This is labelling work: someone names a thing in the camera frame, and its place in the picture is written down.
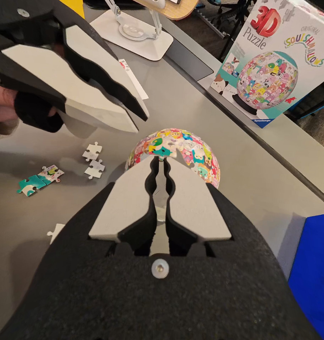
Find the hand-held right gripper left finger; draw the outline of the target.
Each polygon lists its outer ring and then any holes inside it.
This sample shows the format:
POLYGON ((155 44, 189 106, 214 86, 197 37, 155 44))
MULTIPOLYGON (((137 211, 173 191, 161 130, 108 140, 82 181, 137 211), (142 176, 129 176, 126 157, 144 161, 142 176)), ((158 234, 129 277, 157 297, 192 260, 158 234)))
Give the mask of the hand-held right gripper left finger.
POLYGON ((148 156, 125 171, 113 183, 89 238, 127 243, 136 256, 149 256, 157 227, 153 193, 158 172, 156 156, 148 156))

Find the person's left hand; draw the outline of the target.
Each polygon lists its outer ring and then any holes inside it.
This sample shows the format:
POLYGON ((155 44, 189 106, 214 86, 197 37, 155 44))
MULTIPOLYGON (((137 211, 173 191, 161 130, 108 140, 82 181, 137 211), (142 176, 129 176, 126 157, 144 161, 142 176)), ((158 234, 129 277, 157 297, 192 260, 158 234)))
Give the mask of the person's left hand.
POLYGON ((15 112, 14 102, 18 91, 0 86, 0 123, 16 123, 19 118, 15 112))

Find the white round disc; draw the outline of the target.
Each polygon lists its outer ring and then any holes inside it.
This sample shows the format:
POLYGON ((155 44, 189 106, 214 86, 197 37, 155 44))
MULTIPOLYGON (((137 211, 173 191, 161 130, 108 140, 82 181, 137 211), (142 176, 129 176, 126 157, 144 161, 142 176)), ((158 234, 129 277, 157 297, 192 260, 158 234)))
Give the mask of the white round disc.
POLYGON ((141 28, 131 24, 120 24, 119 31, 123 37, 132 41, 143 41, 146 39, 145 32, 141 28))

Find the white board stand base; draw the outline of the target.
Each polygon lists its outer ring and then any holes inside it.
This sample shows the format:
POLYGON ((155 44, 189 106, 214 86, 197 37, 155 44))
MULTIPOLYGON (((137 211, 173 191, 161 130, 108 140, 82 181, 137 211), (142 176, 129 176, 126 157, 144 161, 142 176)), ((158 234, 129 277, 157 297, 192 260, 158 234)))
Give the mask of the white board stand base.
MULTIPOLYGON (((124 12, 123 17, 131 24, 138 26, 148 34, 155 33, 155 27, 136 19, 124 12)), ((117 23, 112 11, 108 10, 91 22, 91 26, 107 42, 122 47, 138 56, 150 61, 159 61, 173 43, 173 37, 162 31, 157 40, 146 39, 144 41, 132 41, 121 35, 119 24, 117 23)))

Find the yellow plastic bin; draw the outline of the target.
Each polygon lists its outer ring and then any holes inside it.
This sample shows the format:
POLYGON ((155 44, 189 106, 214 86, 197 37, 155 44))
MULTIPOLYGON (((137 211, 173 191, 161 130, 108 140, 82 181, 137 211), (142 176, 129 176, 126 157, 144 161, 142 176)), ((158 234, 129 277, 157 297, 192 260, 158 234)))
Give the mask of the yellow plastic bin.
POLYGON ((85 19, 83 0, 61 0, 61 2, 85 19))

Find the paper with red print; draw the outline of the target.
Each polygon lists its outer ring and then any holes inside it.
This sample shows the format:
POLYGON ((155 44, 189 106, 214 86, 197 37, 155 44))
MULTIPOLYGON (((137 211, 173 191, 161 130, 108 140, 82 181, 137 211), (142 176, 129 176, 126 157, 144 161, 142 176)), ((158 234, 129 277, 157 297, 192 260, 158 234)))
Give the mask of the paper with red print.
POLYGON ((134 84, 134 87, 137 90, 138 94, 140 95, 141 99, 142 100, 148 99, 149 97, 148 97, 147 93, 144 91, 143 87, 141 86, 141 84, 137 80, 136 76, 134 75, 133 71, 131 70, 131 68, 129 67, 129 65, 125 61, 125 59, 119 59, 119 63, 121 64, 121 66, 126 71, 127 75, 129 76, 130 80, 134 84))

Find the puzzle ball box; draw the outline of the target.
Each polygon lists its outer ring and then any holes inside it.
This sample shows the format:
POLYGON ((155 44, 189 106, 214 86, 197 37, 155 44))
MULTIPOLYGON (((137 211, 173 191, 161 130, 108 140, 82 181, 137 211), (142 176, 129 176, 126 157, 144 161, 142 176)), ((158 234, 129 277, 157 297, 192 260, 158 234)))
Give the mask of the puzzle ball box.
POLYGON ((324 10, 257 1, 211 83, 260 128, 324 82, 324 10))

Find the colourful puzzle ball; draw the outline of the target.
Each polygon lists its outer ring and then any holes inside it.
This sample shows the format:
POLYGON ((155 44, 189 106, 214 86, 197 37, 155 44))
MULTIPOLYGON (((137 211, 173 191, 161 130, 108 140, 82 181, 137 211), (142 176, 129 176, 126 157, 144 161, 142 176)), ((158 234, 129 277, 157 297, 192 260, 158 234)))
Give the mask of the colourful puzzle ball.
POLYGON ((211 147, 187 130, 166 128, 146 136, 131 151, 125 171, 150 155, 158 157, 160 162, 180 156, 180 160, 206 183, 216 189, 219 187, 220 168, 211 147))

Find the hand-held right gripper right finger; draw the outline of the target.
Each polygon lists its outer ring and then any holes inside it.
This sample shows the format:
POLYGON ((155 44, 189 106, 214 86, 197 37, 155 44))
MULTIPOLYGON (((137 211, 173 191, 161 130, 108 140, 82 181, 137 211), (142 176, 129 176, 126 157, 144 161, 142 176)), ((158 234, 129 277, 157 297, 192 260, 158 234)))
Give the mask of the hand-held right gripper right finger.
POLYGON ((165 227, 172 256, 186 256, 193 244, 227 241, 232 234, 214 200, 219 191, 173 158, 164 159, 168 193, 165 227))

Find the white board stand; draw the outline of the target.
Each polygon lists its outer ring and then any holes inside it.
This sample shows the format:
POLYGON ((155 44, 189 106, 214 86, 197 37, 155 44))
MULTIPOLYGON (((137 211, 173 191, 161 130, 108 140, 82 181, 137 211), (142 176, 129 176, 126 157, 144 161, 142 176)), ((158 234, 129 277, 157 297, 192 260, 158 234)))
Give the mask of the white board stand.
MULTIPOLYGON (((122 23, 123 24, 125 24, 125 23, 131 24, 123 17, 119 6, 117 6, 113 0, 105 0, 105 2, 109 6, 109 9, 113 12, 115 19, 116 19, 117 23, 119 24, 119 26, 122 23)), ((158 14, 157 11, 154 11, 152 9, 150 9, 149 11, 150 11, 150 14, 152 16, 152 19, 153 19, 153 22, 154 22, 154 25, 155 25, 155 33, 154 34, 148 34, 148 33, 145 32, 145 36, 146 36, 146 39, 157 40, 159 38, 161 32, 162 32, 162 25, 160 23, 159 14, 158 14)))

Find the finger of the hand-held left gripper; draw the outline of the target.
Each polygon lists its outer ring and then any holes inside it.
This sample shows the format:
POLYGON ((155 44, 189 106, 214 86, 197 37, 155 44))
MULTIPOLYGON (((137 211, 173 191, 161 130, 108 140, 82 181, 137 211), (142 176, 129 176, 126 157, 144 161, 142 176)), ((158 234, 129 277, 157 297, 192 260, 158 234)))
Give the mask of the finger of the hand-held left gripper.
POLYGON ((88 109, 90 115, 99 121, 132 121, 128 114, 131 111, 143 121, 148 120, 149 112, 141 96, 116 57, 77 25, 65 29, 64 43, 73 69, 96 81, 119 102, 112 102, 102 93, 99 99, 94 95, 88 109))
POLYGON ((138 132, 124 108, 81 80, 54 51, 15 45, 3 49, 2 53, 66 98, 66 114, 62 115, 62 119, 71 133, 91 134, 96 128, 138 132))

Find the teal puzzle piece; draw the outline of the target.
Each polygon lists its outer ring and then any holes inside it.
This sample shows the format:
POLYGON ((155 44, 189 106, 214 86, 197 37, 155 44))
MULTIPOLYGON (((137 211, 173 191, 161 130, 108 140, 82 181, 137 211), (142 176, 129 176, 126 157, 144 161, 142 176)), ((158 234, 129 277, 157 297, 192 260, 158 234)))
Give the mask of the teal puzzle piece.
POLYGON ((31 196, 38 190, 50 185, 53 182, 59 183, 61 181, 64 171, 58 169, 56 165, 49 167, 42 167, 42 171, 37 175, 29 176, 27 179, 20 181, 17 193, 23 193, 26 197, 31 196))

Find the stacked blue plastic bins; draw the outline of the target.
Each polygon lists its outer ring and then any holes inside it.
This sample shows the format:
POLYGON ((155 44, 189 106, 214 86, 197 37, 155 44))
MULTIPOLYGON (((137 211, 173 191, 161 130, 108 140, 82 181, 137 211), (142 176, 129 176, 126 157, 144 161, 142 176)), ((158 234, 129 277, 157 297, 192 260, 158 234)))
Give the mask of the stacked blue plastic bins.
POLYGON ((301 310, 324 339, 324 215, 306 218, 288 284, 301 310))

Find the person's left forearm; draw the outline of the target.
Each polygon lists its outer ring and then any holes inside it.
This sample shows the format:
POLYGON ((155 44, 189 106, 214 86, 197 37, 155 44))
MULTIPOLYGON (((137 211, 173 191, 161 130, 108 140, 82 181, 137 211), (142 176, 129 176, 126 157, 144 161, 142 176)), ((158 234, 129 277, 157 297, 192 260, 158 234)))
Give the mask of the person's left forearm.
POLYGON ((0 139, 11 136, 19 126, 19 119, 0 122, 0 139))

